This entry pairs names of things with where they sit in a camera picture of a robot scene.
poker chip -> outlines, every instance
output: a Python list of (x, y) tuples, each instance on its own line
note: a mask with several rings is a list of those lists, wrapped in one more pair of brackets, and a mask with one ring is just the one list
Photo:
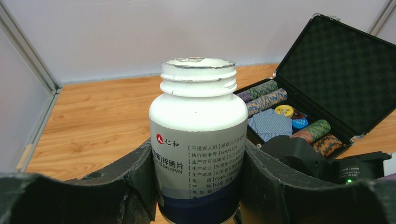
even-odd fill
[(273, 92), (278, 89), (278, 83), (275, 80), (269, 80), (260, 85), (254, 86), (246, 91), (237, 94), (245, 103), (255, 100), (265, 94)]
[(277, 114), (283, 114), (287, 118), (291, 118), (294, 114), (293, 107), (289, 105), (280, 105), (275, 108)]
[(306, 126), (308, 126), (308, 120), (307, 118), (300, 118), (300, 119), (293, 119), (291, 121), (291, 125), (293, 126), (293, 128), (295, 129), (302, 129), (305, 128)]
[(275, 104), (278, 104), (287, 99), (287, 92), (284, 89), (278, 89), (270, 92), (267, 95), (261, 96), (255, 100), (252, 100), (246, 104), (249, 116), (264, 111)]
[(322, 119), (294, 133), (290, 138), (299, 137), (305, 139), (308, 143), (313, 143), (329, 133), (330, 129), (330, 124)]
[(314, 145), (313, 149), (320, 152), (324, 157), (328, 157), (335, 150), (342, 147), (342, 142), (332, 134), (319, 139)]

brand logo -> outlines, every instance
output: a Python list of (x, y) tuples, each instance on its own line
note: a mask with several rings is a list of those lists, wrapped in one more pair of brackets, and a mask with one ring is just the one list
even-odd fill
[(157, 141), (158, 141), (158, 143), (163, 144), (163, 139), (160, 134), (157, 134)]

black foam lining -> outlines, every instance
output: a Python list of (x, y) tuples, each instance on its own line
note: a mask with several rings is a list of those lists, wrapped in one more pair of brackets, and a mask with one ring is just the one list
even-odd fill
[(327, 17), (307, 24), (276, 76), (356, 135), (396, 106), (396, 46)]

camouflage poker chip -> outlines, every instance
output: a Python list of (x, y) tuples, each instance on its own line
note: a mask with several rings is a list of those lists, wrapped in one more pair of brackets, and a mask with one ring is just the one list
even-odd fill
[(326, 135), (313, 144), (313, 149), (320, 152), (324, 157), (331, 155), (335, 150), (341, 147), (342, 142), (332, 134)]
[(276, 91), (278, 89), (278, 83), (274, 80), (269, 80), (268, 82), (262, 83), (255, 87), (252, 87), (246, 91), (240, 92), (237, 94), (245, 103), (248, 103), (252, 100), (258, 99), (259, 97)]
[(321, 137), (329, 133), (331, 127), (330, 124), (325, 120), (317, 120), (315, 123), (308, 125), (304, 128), (312, 134), (313, 141), (319, 140)]
[(270, 92), (267, 95), (261, 96), (246, 104), (249, 116), (264, 111), (273, 105), (285, 101), (287, 99), (287, 92), (284, 89), (278, 89)]
[(313, 143), (320, 139), (322, 136), (329, 133), (331, 127), (330, 124), (325, 120), (318, 120), (311, 125), (308, 125), (306, 128), (301, 129), (300, 131), (294, 133), (291, 138), (303, 138), (309, 143)]
[(310, 144), (313, 143), (312, 134), (305, 129), (302, 129), (302, 130), (292, 134), (290, 136), (290, 138), (302, 138), (302, 139), (305, 139)]
[(245, 103), (249, 102), (252, 98), (252, 96), (246, 91), (238, 93), (237, 96), (240, 97)]

wooden floor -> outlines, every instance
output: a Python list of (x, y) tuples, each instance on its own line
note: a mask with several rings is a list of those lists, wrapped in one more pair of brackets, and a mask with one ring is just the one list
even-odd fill
[[(238, 88), (271, 76), (277, 67), (237, 71)], [(162, 94), (159, 76), (73, 84), (63, 87), (27, 172), (59, 179), (81, 178), (137, 148), (149, 138), (148, 110)], [(396, 148), (396, 113), (341, 157)], [(165, 224), (157, 211), (156, 224)]]

